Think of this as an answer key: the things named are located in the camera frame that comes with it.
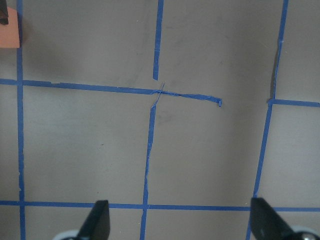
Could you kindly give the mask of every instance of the orange paper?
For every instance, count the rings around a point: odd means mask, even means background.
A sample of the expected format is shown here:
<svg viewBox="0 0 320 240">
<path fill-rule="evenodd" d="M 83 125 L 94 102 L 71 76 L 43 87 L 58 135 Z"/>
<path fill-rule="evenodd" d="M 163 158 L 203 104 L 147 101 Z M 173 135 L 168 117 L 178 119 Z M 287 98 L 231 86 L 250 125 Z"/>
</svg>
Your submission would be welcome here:
<svg viewBox="0 0 320 240">
<path fill-rule="evenodd" d="M 18 13 L 8 7 L 8 25 L 0 24 L 0 48 L 19 48 Z"/>
</svg>

